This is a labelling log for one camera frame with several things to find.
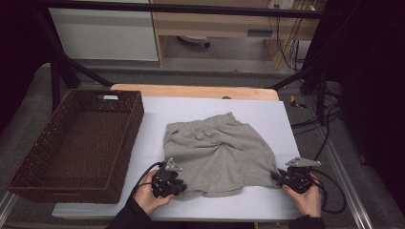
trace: gray shorts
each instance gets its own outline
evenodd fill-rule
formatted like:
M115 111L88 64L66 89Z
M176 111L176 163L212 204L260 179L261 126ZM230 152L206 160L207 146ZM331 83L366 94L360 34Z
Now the gray shorts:
M163 140L165 160L173 157L187 184L181 194L202 192L205 197L227 197L245 186L277 187L273 152L262 137L232 113L191 122L168 124Z

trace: wicker basket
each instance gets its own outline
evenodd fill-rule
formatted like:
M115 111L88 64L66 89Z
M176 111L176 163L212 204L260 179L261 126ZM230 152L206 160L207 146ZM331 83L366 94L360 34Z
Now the wicker basket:
M140 92L72 90L8 190L34 202L118 203L143 114Z

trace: black sleeve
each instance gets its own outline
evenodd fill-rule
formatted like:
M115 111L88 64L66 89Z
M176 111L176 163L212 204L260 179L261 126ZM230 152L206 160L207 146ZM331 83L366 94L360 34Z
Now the black sleeve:
M288 224L289 229L325 229L322 218L311 218L309 215L300 217Z
M130 200L125 204L106 229L127 228L152 228L152 220L134 200Z

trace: hand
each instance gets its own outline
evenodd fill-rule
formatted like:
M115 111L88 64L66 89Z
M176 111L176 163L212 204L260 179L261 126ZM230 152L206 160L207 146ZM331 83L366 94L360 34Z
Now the hand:
M134 200L148 216L151 216L157 208L161 207L162 205L168 204L170 199L174 197L174 195L169 195L166 198L155 198L155 196L153 196L152 185L150 183L152 182L153 175L157 172L158 170L149 172L142 182L149 184L140 185L134 195Z
M320 218L321 217L321 194L319 193L319 188L316 185L312 185L304 194L295 193L287 185L283 185L283 189L286 193L292 197L295 201L295 205L303 215L309 215L312 218Z

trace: floor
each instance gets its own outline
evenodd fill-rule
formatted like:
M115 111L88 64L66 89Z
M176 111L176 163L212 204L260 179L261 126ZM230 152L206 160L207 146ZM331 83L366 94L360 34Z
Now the floor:
M293 70L286 67L279 71L272 68L271 58L266 54L266 44L263 39L212 38L210 48L190 44L177 37L170 37L168 42L163 67L156 63L137 62L109 62L106 64L103 61L87 61L86 64L96 73L119 83L263 88L293 74ZM82 80L81 87L98 87L94 81L87 77L82 75L80 77ZM15 118L5 132L0 135L0 169L2 172L0 190L2 196L5 194L7 179L12 176L24 154L36 141L35 137L39 135L51 114L49 84L49 70L43 68L38 71ZM299 93L300 85L301 82L294 82L278 92L280 99L285 102L291 124L303 122L313 117L309 108L314 101L313 96L301 96ZM330 90L337 89L338 91L338 88L338 85L330 84ZM307 108L291 106L290 97L292 95L296 97L298 104L307 106ZM336 102L333 97L327 99L329 104ZM323 142L322 131L319 131L319 128L302 133L313 127L294 130L300 154L306 158L313 158ZM350 175L360 202L371 220L372 228L405 228L404 216L399 212L373 167L361 164L360 154L352 142L344 118L337 118L330 123L329 140L332 145L329 143L328 148L319 157L323 163L321 170L336 178L333 166L331 166L329 151L338 152ZM332 182L326 178L325 182L326 186L329 187L331 197L328 209L335 210L341 206L342 198ZM56 224L70 225L69 228L91 228L90 225L94 228L100 228L99 225L106 223L97 220L55 219L51 217L52 210L53 204L33 204L20 198L15 203L7 223L9 225L13 222L34 223L35 225L42 223L42 227L39 228L46 228L43 224L52 224L53 228L57 228ZM342 214L324 213L323 217L328 228L368 228L361 227L356 223L351 207L347 207ZM34 227L32 224L26 224L26 227L20 228ZM276 225L261 222L259 228L276 228Z

